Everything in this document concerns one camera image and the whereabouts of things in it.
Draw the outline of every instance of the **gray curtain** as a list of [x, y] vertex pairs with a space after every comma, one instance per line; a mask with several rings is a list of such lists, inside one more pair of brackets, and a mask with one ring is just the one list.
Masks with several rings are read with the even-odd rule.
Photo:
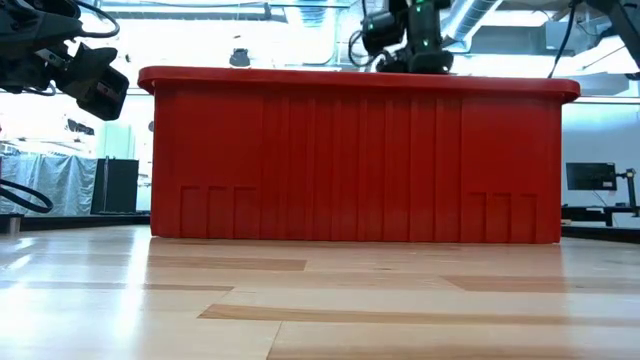
[[[53, 210], [48, 214], [38, 214], [0, 198], [0, 213], [20, 213], [27, 216], [88, 216], [91, 213], [97, 165], [98, 160], [77, 156], [3, 157], [0, 177], [43, 193], [53, 202]], [[24, 199], [40, 204], [39, 200], [28, 194], [14, 192]]]

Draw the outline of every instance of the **red container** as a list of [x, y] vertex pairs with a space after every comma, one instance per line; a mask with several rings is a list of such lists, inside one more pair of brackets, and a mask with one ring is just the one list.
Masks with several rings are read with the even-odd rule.
[[151, 230], [553, 243], [576, 82], [151, 67]]

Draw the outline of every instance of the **white wall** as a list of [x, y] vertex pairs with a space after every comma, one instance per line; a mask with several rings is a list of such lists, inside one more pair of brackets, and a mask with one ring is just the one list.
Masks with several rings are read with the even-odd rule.
[[[640, 171], [640, 115], [638, 105], [565, 105], [562, 120], [563, 162], [613, 162], [616, 171], [627, 168]], [[640, 189], [640, 177], [636, 180]], [[618, 179], [618, 191], [598, 192], [609, 205], [628, 202], [626, 180]], [[562, 203], [602, 206], [590, 191], [568, 191], [565, 165], [562, 169]], [[640, 228], [640, 218], [630, 214], [615, 215], [620, 227]], [[603, 226], [596, 223], [576, 225]]]

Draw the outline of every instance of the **pipe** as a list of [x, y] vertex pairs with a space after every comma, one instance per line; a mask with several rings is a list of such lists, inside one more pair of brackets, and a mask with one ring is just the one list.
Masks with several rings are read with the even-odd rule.
[[449, 16], [443, 20], [444, 45], [469, 41], [480, 28], [482, 18], [501, 3], [502, 0], [454, 1]]

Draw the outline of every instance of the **bin rim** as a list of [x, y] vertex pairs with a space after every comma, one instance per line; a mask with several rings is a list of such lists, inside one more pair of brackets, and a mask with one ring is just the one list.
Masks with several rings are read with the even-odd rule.
[[472, 91], [511, 95], [561, 95], [563, 103], [580, 96], [580, 84], [569, 79], [490, 78], [455, 75], [389, 74], [363, 72], [292, 71], [274, 69], [150, 66], [140, 70], [138, 85], [155, 93], [158, 81], [263, 83], [365, 88]]

